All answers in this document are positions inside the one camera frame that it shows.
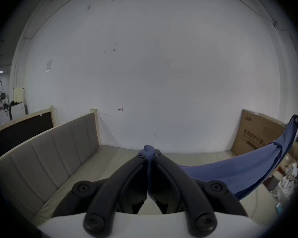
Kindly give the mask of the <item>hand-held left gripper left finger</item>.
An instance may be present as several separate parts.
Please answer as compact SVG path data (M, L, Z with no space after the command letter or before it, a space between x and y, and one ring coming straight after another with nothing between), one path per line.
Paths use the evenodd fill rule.
M137 214L147 200L148 153L139 152L109 178L76 182L52 217L86 213L84 230L93 237L108 237L115 212Z

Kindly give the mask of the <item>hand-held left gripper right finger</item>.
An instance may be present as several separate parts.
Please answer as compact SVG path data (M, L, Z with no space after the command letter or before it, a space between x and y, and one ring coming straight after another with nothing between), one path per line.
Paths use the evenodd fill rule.
M194 237L215 231L215 211L248 217L224 182L193 179L157 149L148 149L148 194L162 214L185 212L188 232Z

